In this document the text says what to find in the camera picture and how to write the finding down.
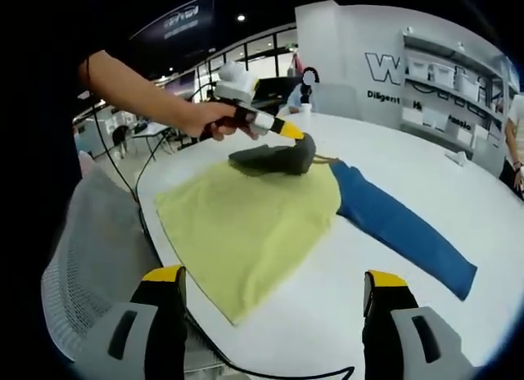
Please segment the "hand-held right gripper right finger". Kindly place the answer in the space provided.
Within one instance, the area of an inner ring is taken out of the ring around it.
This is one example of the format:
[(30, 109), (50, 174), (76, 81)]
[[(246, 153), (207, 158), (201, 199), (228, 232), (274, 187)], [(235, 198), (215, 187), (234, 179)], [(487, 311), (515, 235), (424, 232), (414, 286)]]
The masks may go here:
[(471, 379), (477, 371), (451, 326), (382, 271), (364, 275), (362, 343), (366, 379)]

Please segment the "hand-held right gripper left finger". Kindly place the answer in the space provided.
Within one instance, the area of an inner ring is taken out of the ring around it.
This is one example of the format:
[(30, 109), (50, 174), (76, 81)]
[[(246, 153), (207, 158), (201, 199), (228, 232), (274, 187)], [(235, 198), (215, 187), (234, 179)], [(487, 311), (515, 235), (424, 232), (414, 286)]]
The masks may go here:
[(78, 378), (184, 378), (185, 276), (181, 265), (153, 269), (130, 301), (106, 312), (76, 356)]

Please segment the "person's left hand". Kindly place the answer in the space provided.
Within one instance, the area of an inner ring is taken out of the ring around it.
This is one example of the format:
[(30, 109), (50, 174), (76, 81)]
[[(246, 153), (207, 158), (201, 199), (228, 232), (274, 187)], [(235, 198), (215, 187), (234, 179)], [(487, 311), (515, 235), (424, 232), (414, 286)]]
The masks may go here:
[(217, 121), (222, 118), (233, 118), (235, 112), (234, 106), (221, 102), (182, 101), (178, 108), (175, 126), (191, 137), (200, 136), (205, 128), (208, 128), (215, 140), (222, 141), (225, 136), (234, 134), (237, 128), (227, 124), (217, 125)]

